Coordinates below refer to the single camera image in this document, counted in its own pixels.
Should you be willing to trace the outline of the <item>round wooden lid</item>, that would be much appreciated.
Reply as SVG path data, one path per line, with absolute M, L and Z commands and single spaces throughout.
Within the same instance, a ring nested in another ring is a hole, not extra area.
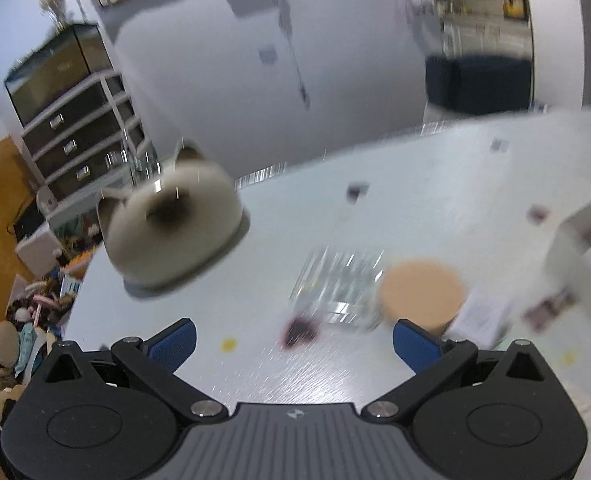
M 454 321 L 467 297 L 468 289 L 456 270 L 430 259 L 391 266 L 378 290 L 388 320 L 409 320 L 437 336 Z

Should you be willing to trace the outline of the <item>fish tank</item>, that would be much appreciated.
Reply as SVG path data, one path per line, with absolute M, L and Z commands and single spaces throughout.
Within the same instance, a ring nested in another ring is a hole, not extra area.
M 111 68 L 99 27 L 73 23 L 11 68 L 4 86 L 26 126 L 76 84 Z

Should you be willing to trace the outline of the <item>white drawer cabinet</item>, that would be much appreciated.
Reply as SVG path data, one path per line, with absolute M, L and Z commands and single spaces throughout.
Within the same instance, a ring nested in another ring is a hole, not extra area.
M 126 156 L 150 148 L 122 74 L 84 79 L 22 131 L 27 160 L 61 203 L 98 180 L 117 178 Z

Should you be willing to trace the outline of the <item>vase with dried flowers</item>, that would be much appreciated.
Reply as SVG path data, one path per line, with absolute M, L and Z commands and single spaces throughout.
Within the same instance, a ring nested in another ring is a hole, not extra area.
M 66 14 L 66 0 L 38 0 L 40 10 L 53 20 L 56 30 L 62 30 L 68 26 L 68 14 Z

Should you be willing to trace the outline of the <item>dark blue chair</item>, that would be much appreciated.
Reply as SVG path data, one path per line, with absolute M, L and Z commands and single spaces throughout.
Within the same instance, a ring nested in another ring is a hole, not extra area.
M 431 105 L 469 116 L 527 110 L 532 96 L 532 61 L 500 54 L 425 59 L 425 92 Z

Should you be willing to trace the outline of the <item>pile of plush toys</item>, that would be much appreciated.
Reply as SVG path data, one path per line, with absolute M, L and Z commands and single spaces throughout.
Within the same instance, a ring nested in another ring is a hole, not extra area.
M 8 403 L 17 401 L 40 364 L 63 338 L 82 280 L 99 247 L 73 258 L 56 252 L 56 267 L 37 281 L 16 278 L 0 321 L 0 422 Z

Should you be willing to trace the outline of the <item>cream cat-shaped ceramic pot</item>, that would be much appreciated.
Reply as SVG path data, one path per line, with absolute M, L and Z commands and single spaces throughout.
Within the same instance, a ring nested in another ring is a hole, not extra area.
M 233 180 L 190 143 L 165 162 L 132 166 L 129 188 L 97 203 L 103 244 L 130 286 L 161 288 L 213 261 L 241 233 L 244 207 Z

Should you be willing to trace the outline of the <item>clear plastic case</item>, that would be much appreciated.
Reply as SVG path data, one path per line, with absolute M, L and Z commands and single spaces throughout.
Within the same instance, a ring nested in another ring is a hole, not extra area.
M 382 320 L 378 292 L 387 269 L 380 250 L 315 249 L 290 295 L 294 313 L 317 324 L 370 332 Z

